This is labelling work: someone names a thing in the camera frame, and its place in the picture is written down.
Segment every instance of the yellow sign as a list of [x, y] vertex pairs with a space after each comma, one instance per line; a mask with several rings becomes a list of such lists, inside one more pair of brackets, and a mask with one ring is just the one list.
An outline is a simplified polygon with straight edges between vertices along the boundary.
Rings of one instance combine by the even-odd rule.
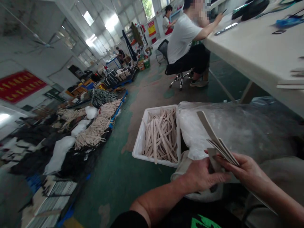
[[148, 24], [148, 31], [149, 31], [149, 36], [153, 36], [154, 34], [156, 34], [156, 29], [155, 29], [155, 24], [154, 24], [154, 21], [151, 21], [149, 24]]

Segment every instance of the red sign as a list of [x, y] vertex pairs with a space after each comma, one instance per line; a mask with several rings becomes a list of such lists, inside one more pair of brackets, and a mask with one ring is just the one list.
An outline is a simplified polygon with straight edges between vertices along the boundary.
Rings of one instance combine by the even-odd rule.
[[21, 71], [0, 79], [0, 98], [15, 104], [47, 86], [28, 71]]

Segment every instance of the worker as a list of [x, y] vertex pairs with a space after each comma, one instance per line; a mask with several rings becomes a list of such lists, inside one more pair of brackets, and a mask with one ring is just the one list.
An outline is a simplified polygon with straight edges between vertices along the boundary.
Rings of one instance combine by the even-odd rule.
[[177, 20], [174, 20], [172, 23], [170, 22], [170, 15], [172, 13], [173, 7], [171, 5], [167, 5], [165, 8], [165, 16], [162, 21], [162, 28], [164, 29], [165, 35], [169, 35], [173, 32], [173, 26], [175, 25]]
[[124, 62], [124, 58], [126, 57], [126, 55], [124, 54], [124, 51], [119, 47], [116, 47], [116, 50], [118, 50], [118, 57], [120, 60], [120, 64], [122, 64]]
[[185, 72], [194, 68], [190, 86], [197, 87], [208, 85], [210, 52], [203, 44], [192, 46], [192, 42], [205, 39], [223, 18], [220, 13], [215, 21], [210, 23], [203, 12], [203, 5], [204, 0], [185, 0], [184, 12], [175, 24], [168, 44], [167, 69]]
[[[304, 208], [272, 182], [252, 158], [235, 153], [233, 155], [240, 167], [228, 163], [219, 155], [214, 159], [270, 206], [288, 227], [304, 227]], [[228, 210], [218, 207], [216, 202], [181, 200], [189, 193], [208, 190], [213, 185], [230, 179], [229, 173], [209, 174], [209, 162], [209, 157], [192, 161], [184, 175], [137, 198], [128, 212], [116, 218], [111, 228], [241, 227], [241, 221]]]

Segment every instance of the white plastic basket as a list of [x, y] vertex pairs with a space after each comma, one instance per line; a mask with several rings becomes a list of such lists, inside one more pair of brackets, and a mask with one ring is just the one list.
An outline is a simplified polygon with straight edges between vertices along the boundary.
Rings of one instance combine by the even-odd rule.
[[[181, 162], [181, 130], [180, 130], [180, 122], [179, 122], [179, 112], [178, 112], [178, 105], [168, 105], [168, 106], [163, 106], [163, 107], [156, 107], [156, 108], [148, 108], [145, 110], [142, 119], [147, 123], [148, 122], [148, 117], [149, 113], [152, 114], [160, 114], [161, 109], [164, 110], [176, 110], [176, 132], [177, 132], [177, 163], [172, 163], [170, 161], [165, 161], [165, 160], [157, 160], [158, 164], [162, 164], [165, 166], [170, 166], [170, 167], [178, 167], [179, 163]], [[146, 134], [146, 125], [144, 121], [142, 120], [142, 123], [140, 124], [139, 131], [137, 134], [136, 142], [133, 148], [132, 156], [134, 158], [138, 158], [141, 160], [149, 161], [149, 162], [154, 162], [154, 158], [148, 158], [145, 155], [142, 155], [142, 151], [145, 146], [145, 134]]]

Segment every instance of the dark hair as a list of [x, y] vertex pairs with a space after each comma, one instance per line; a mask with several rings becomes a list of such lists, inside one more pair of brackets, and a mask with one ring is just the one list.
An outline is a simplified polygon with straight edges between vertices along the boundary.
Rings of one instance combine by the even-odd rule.
[[185, 0], [183, 9], [184, 10], [189, 9], [192, 3], [193, 3], [193, 0]]
[[167, 5], [165, 8], [166, 14], [168, 11], [172, 11], [172, 10], [173, 10], [173, 7], [171, 5]]

